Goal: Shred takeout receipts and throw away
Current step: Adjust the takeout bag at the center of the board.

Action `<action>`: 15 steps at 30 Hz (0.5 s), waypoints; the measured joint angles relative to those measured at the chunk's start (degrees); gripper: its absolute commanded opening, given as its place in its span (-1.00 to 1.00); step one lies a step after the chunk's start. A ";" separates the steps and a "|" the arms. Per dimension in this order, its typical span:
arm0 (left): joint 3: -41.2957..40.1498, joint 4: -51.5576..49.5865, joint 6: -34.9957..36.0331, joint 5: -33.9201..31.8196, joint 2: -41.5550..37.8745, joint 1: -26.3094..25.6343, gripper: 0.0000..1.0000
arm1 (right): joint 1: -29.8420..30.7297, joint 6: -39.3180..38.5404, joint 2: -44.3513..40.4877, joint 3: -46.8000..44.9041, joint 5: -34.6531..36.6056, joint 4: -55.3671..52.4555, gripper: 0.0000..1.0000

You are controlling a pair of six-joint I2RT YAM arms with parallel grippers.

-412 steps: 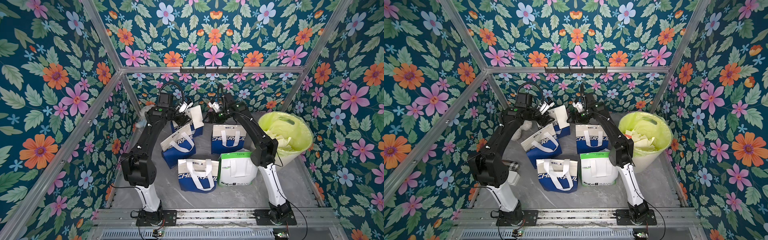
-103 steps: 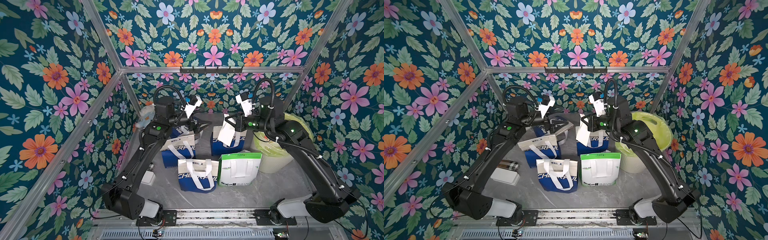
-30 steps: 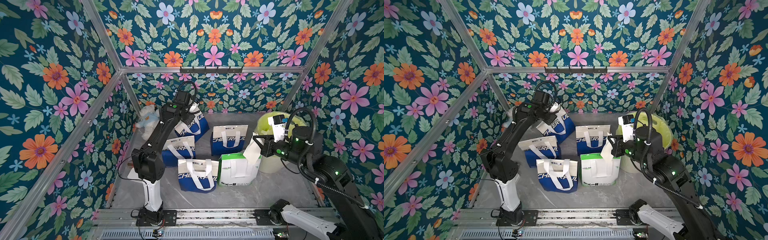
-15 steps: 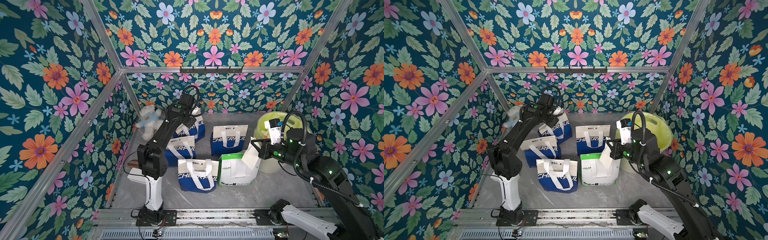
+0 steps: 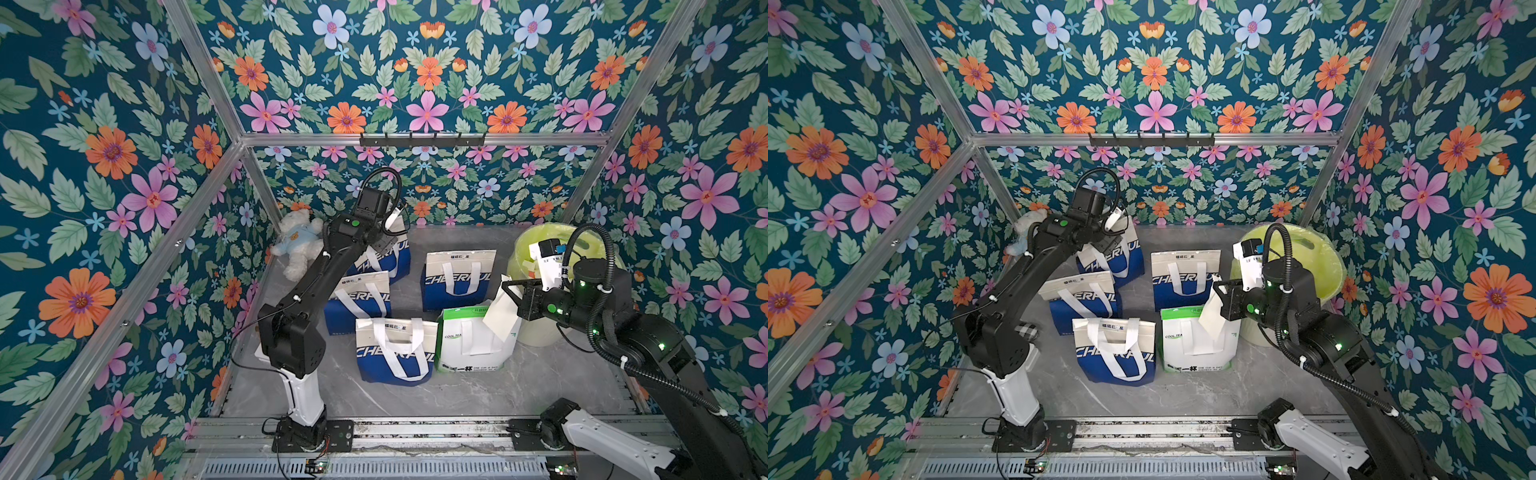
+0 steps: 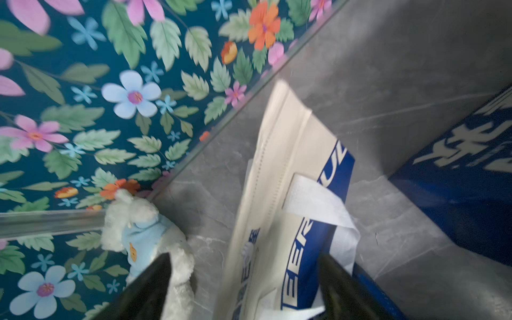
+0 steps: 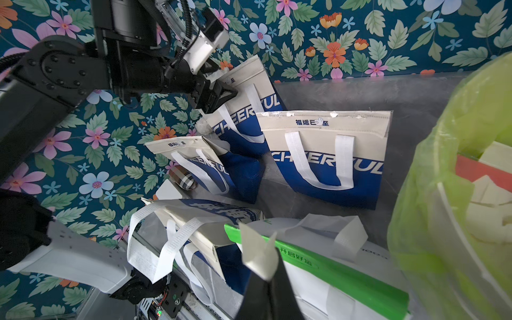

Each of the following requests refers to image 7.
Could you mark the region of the white trash bin green liner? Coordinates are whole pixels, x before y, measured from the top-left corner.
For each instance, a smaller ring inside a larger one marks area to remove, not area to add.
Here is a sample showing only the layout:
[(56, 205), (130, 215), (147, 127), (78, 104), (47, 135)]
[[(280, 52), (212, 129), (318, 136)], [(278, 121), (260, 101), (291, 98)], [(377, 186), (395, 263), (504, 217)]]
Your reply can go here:
[(466, 77), (418, 144), (387, 233), (391, 255), (432, 319), (510, 319), (511, 243), (486, 243), (466, 228), (473, 184), (457, 156), (479, 160), (511, 145), (511, 55)]

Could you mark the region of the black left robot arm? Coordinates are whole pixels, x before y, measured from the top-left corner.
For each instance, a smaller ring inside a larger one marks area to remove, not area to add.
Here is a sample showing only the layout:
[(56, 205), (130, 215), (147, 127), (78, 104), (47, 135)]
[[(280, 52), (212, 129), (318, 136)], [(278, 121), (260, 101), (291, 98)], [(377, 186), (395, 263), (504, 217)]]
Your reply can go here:
[(211, 10), (184, 3), (179, 19), (169, 1), (92, 1), (91, 15), (93, 41), (54, 34), (1, 59), (2, 270), (53, 244), (51, 212), (23, 190), (16, 169), (95, 90), (126, 104), (144, 93), (185, 93), (206, 112), (236, 95), (205, 77), (228, 40)]

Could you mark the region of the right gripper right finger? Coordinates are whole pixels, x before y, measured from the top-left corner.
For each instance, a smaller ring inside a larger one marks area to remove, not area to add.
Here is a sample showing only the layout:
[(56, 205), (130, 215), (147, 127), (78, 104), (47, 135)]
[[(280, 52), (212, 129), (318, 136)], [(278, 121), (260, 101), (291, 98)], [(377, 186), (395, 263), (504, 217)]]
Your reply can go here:
[(298, 306), (285, 265), (276, 248), (270, 249), (267, 260), (269, 307), (267, 319), (304, 319)]

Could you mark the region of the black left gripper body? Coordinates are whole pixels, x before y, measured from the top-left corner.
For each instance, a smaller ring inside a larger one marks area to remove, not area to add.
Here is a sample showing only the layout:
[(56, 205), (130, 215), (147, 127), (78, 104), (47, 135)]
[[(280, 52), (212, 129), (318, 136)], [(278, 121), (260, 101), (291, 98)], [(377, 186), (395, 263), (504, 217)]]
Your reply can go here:
[(212, 59), (206, 61), (197, 75), (191, 72), (185, 60), (178, 63), (176, 59), (170, 59), (165, 64), (163, 92), (186, 94), (194, 109), (213, 113), (238, 95), (238, 90), (231, 85), (206, 78), (215, 71), (220, 71), (220, 67)]

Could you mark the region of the white bag green top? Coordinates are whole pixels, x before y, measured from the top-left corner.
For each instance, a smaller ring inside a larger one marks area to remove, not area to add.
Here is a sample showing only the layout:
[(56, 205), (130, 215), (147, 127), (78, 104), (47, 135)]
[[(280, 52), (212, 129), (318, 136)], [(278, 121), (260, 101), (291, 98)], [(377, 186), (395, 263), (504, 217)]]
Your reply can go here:
[(265, 245), (275, 235), (306, 319), (411, 319), (408, 284), (358, 216), (309, 214), (247, 224)]

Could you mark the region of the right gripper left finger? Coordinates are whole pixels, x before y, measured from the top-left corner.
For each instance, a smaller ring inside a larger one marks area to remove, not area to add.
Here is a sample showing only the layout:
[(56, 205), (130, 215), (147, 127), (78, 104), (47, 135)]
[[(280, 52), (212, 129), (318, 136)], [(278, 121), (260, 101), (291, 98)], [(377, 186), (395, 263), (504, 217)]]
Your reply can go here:
[(268, 314), (268, 283), (258, 275), (251, 275), (236, 320), (264, 320)]

